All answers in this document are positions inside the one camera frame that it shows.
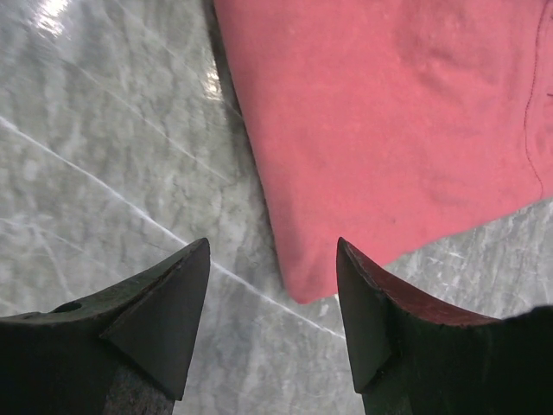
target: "white line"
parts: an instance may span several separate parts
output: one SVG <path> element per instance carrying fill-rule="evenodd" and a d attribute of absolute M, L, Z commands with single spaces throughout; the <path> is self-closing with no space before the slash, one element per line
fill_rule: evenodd
<path fill-rule="evenodd" d="M 55 153 L 54 151 L 50 150 L 47 146 L 45 146 L 44 144 L 41 144 L 39 143 L 38 141 L 34 140 L 32 137 L 28 136 L 27 134 L 25 134 L 24 132 L 21 132 L 19 131 L 19 129 L 13 125 L 10 121 L 8 121 L 6 118 L 2 117 L 0 115 L 0 125 L 2 125 L 3 127 L 5 127 L 6 129 L 12 131 L 14 134 L 16 134 L 17 136 L 21 137 L 21 138 L 24 138 L 25 140 L 29 141 L 30 143 L 36 145 L 37 147 L 39 147 L 41 150 L 44 150 L 45 152 L 47 152 L 50 156 L 53 156 L 55 158 L 57 158 L 58 160 L 62 161 L 63 163 L 67 164 L 68 166 L 74 168 L 75 170 L 77 170 L 78 172 L 80 172 L 81 174 L 85 175 L 86 177 L 88 177 L 89 179 L 91 179 L 93 182 L 97 183 L 100 187 L 104 188 L 105 190 L 107 190 L 109 193 L 111 193 L 115 198 L 117 198 L 118 200 L 120 200 L 121 202 L 123 202 L 124 204 L 126 204 L 130 209 L 132 209 L 133 212 L 135 212 L 139 217 L 141 217 L 143 220 L 145 220 L 146 222 L 148 222 L 149 224 L 151 224 L 152 226 L 154 227 L 157 227 L 158 229 L 160 229 L 163 233 L 165 233 L 166 235 L 168 235 L 171 239 L 174 239 L 176 241 L 178 241 L 179 243 L 181 243 L 183 246 L 186 246 L 188 245 L 188 243 L 184 240 L 184 239 L 181 239 L 179 238 L 177 235 L 175 235 L 174 233 L 172 233 L 171 231 L 169 231 L 166 227 L 162 226 L 161 224 L 157 223 L 155 220 L 153 220 L 152 218 L 150 218 L 148 216 L 148 214 L 146 214 L 142 209 L 140 209 L 139 207 L 135 206 L 134 204 L 132 204 L 131 202 L 127 201 L 123 195 L 121 195 L 120 193 L 118 193 L 118 191 L 116 191 L 115 189 L 111 188 L 110 186 L 108 186 L 107 184 L 105 184 L 104 182 L 102 182 L 101 180 L 99 180 L 96 176 L 90 174 L 89 172 L 87 172 L 86 170 L 82 169 L 81 167 L 77 166 L 76 164 L 70 162 L 69 160 L 63 158 L 62 156 L 60 156 L 59 154 Z M 307 317 L 304 317 L 304 316 L 301 316 L 299 315 L 298 313 L 296 313 L 295 311 L 293 311 L 292 309 L 289 309 L 288 307 L 286 307 L 285 305 L 283 304 L 280 304 L 279 302 L 273 300 L 272 298 L 270 297 L 267 297 L 264 293 L 262 293 L 260 290 L 258 290 L 257 288 L 255 288 L 253 285 L 251 285 L 250 283 L 248 283 L 247 281 L 243 280 L 241 277 L 239 277 L 238 275 L 234 274 L 233 272 L 230 272 L 229 270 L 227 270 L 224 266 L 212 261 L 212 264 L 215 268 L 217 268 L 218 270 L 220 270 L 221 272 L 223 272 L 225 275 L 227 275 L 227 277 L 231 278 L 232 280 L 242 284 L 248 291 L 251 291 L 257 295 L 259 295 L 262 299 L 264 299 L 265 301 L 267 301 L 268 303 L 271 303 L 273 305 L 276 305 L 277 307 L 280 307 L 281 309 L 283 309 L 284 311 L 286 311 L 287 313 L 291 314 L 292 316 L 295 316 L 297 318 L 299 318 L 300 320 L 306 322 L 307 324 L 309 324 L 310 326 L 314 327 L 314 328 L 317 328 L 319 330 L 322 330 L 322 331 L 325 331 L 331 335 L 334 335 L 336 337 L 339 337 L 340 339 L 343 339 L 345 340 L 346 337 L 339 334 L 339 333 L 336 333 L 334 331 L 332 331 L 331 329 L 327 329 L 326 327 L 323 327 L 319 324 L 317 324 L 316 322 L 313 322 L 312 320 L 309 320 Z"/>

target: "marble countertop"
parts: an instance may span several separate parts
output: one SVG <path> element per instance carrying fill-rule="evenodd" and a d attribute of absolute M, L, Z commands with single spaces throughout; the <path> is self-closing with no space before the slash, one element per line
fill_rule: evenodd
<path fill-rule="evenodd" d="M 202 0 L 0 3 L 0 315 L 50 311 L 207 236 L 175 414 L 363 413 L 335 297 L 283 290 L 219 32 Z M 509 316 L 553 296 L 553 203 L 388 269 Z"/>

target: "gray marble surface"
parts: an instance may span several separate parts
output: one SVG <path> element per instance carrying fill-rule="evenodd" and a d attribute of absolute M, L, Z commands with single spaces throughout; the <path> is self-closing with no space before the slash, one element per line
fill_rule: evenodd
<path fill-rule="evenodd" d="M 0 53 L 0 315 L 50 311 L 207 236 L 175 413 L 363 413 L 336 298 L 299 306 L 283 290 L 209 4 L 2 0 Z M 552 246 L 542 201 L 389 269 L 509 316 L 550 303 Z"/>

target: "folded cloth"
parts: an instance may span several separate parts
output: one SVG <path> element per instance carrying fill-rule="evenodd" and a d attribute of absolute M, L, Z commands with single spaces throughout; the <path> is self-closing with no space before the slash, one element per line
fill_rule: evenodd
<path fill-rule="evenodd" d="M 298 303 L 553 195 L 548 0 L 215 0 Z"/>

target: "garment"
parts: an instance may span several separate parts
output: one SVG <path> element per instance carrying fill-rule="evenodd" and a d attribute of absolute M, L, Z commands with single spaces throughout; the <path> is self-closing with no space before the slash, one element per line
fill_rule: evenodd
<path fill-rule="evenodd" d="M 216 0 L 289 294 L 553 195 L 553 3 Z"/>

